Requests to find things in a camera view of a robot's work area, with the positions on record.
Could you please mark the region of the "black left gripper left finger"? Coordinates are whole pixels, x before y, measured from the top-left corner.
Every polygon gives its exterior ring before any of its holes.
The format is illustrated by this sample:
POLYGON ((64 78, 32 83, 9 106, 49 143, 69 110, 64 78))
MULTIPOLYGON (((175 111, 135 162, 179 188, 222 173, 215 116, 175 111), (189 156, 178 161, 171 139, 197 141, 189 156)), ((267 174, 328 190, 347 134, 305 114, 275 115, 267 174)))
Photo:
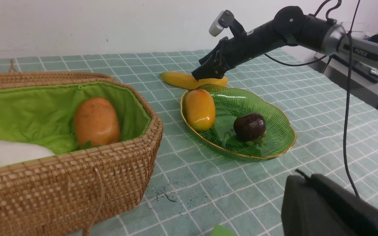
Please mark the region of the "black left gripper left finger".
POLYGON ((285 236, 357 236, 309 184, 302 171, 285 182, 282 225, 285 236))

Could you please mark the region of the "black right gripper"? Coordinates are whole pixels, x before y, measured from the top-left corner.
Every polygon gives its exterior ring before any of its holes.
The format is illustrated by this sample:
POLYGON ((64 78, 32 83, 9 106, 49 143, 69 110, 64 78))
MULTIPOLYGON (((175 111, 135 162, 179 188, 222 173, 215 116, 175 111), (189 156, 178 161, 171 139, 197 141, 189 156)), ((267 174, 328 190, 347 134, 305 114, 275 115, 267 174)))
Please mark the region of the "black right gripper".
POLYGON ((222 38, 212 51, 199 60, 200 66, 191 74, 197 81, 222 79, 228 70, 283 46, 283 37, 269 21, 242 36, 222 38))

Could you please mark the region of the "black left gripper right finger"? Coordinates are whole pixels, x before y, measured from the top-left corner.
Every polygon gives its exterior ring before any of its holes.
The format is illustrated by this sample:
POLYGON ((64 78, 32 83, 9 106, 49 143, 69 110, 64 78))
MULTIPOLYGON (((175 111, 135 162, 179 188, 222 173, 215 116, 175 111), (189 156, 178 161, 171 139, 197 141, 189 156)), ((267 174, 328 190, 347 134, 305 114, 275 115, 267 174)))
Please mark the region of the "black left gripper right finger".
POLYGON ((356 235, 378 236, 377 208, 321 174, 310 176, 309 184, 356 235))

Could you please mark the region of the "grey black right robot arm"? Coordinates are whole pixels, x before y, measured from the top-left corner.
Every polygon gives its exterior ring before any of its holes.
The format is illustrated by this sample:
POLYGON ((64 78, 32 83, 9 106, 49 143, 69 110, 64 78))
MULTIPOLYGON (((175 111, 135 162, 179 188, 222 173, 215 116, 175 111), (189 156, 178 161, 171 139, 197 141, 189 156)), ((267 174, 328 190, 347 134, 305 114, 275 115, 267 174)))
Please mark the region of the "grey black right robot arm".
POLYGON ((286 6, 274 19, 245 31, 232 12, 225 10, 209 28, 212 36, 229 28, 231 39, 222 38, 199 60, 192 72, 196 80, 222 79, 228 70, 284 46, 302 46, 326 56, 336 53, 378 69, 378 43, 348 37, 344 27, 334 19, 323 20, 304 14, 298 6, 286 6))

